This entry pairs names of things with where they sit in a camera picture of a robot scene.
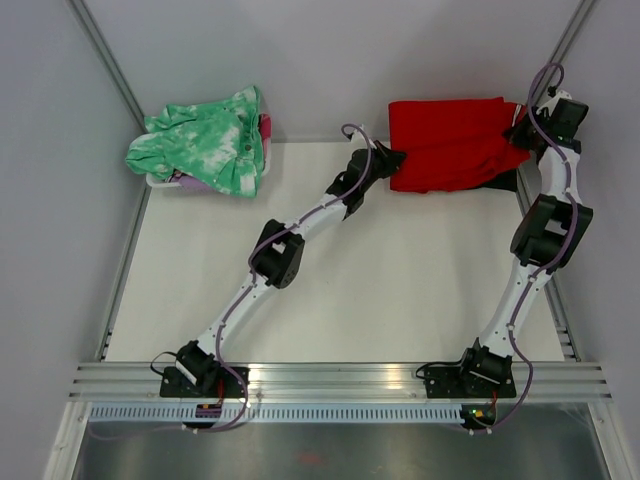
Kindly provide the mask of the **red trousers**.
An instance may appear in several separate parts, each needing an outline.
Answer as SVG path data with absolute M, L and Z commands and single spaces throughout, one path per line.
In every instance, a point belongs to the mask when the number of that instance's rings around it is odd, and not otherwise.
M 517 169 L 529 152 L 502 134 L 525 113 L 523 105 L 502 97 L 390 103 L 391 148 L 407 154 L 390 188 L 419 194 L 472 190 Z

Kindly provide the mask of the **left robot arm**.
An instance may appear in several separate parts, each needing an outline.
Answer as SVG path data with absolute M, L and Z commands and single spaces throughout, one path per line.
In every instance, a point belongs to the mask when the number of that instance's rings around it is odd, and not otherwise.
M 233 333 L 277 291 L 296 278 L 306 243 L 354 214 L 366 192 L 395 174 L 407 154 L 379 141 L 364 141 L 310 211 L 287 222 L 269 220 L 249 256 L 249 273 L 223 313 L 197 339 L 174 354 L 162 372 L 162 398 L 242 398 L 248 395 L 249 369 L 224 360 Z

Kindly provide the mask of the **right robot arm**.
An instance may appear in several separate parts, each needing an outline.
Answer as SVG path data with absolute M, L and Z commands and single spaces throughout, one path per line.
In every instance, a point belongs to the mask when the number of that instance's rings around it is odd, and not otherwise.
M 587 113 L 586 104 L 559 91 L 513 130 L 512 138 L 538 156 L 541 191 L 511 241 L 514 262 L 498 307 L 456 370 L 464 398 L 515 396 L 512 361 L 524 357 L 518 334 L 536 296 L 566 266 L 593 219 L 577 175 L 581 143 L 575 135 Z

